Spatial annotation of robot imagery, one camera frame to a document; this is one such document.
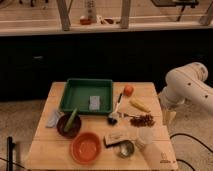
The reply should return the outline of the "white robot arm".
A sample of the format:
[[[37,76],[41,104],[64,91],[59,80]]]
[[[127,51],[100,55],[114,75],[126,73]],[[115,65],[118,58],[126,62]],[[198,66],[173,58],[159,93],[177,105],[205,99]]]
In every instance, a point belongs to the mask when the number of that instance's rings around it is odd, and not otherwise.
[[[208,70],[200,62],[174,68],[166,74],[166,86],[158,95],[164,125],[172,122],[176,116],[174,108],[185,100],[198,104],[213,115],[213,88],[205,84],[207,78]]]

